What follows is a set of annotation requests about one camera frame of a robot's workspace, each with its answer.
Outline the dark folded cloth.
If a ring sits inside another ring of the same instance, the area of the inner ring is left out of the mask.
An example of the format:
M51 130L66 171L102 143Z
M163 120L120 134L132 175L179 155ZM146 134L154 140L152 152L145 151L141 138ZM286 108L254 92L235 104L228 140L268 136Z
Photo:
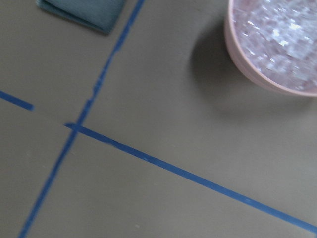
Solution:
M42 10L110 34L125 5L124 0L38 0Z

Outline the pink bowl of ice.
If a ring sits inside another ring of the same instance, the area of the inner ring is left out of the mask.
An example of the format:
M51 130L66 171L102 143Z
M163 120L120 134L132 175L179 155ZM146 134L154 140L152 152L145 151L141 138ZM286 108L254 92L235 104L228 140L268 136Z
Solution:
M316 1L231 0L224 34L232 61L253 83L286 95L317 95Z

